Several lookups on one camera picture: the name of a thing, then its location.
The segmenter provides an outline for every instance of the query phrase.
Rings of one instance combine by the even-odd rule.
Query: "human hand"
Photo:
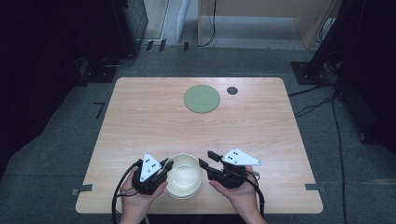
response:
[[[134,171],[137,170],[137,167],[132,169],[131,173],[128,174],[125,182],[120,187],[120,192],[125,192],[125,194],[130,194],[133,191],[132,189],[132,178],[134,177]],[[168,182],[164,181],[161,185],[155,190],[152,195],[145,195],[137,193],[134,196],[122,196],[122,216],[120,224],[138,224],[145,217],[146,213],[149,210],[152,202],[156,198],[158,198],[166,187]]]
[[[246,166],[248,172],[253,173],[251,166]],[[253,183],[257,183],[254,176],[247,175]],[[211,180],[209,184],[220,194],[230,200],[235,211],[245,220],[246,223],[266,223],[262,218],[257,206],[256,190],[248,182],[245,182],[238,189],[226,189],[218,181]]]

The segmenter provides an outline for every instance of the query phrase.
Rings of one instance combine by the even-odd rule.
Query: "white bowl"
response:
[[[192,197],[202,183],[202,168],[198,160],[192,155],[180,153],[171,157],[174,164],[172,170],[168,173],[168,193],[178,199],[187,199]]]

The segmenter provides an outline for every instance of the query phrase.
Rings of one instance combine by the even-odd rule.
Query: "white triangle marker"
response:
[[[140,182],[145,182],[148,178],[161,170],[161,165],[150,154],[145,153],[143,159],[142,173],[140,174]]]
[[[221,158],[222,161],[236,166],[242,165],[262,165],[262,162],[248,155],[238,148],[233,148],[229,153]]]

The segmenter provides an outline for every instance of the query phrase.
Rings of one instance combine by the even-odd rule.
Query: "green plate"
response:
[[[193,112],[204,114],[219,106],[220,95],[214,88],[197,85],[189,88],[184,94],[184,104]]]

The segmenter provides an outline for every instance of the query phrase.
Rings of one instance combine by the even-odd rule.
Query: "wooden table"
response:
[[[294,24],[307,49],[312,47],[326,20],[336,17],[342,3],[342,0],[216,1],[216,16],[294,18]],[[198,45],[203,44],[202,17],[213,16],[214,3],[214,0],[199,0]]]
[[[206,114],[184,106],[187,89],[198,84],[215,88],[219,107]],[[227,92],[234,86],[236,95]],[[189,153],[217,169],[206,152],[225,155],[238,147],[263,162],[265,213],[320,213],[315,178],[291,110],[283,81],[275,77],[124,77],[117,81],[99,133],[76,209],[110,213],[113,192],[126,169],[149,152],[158,161]],[[186,200],[167,192],[151,206],[151,214],[233,214],[235,211],[209,184]]]

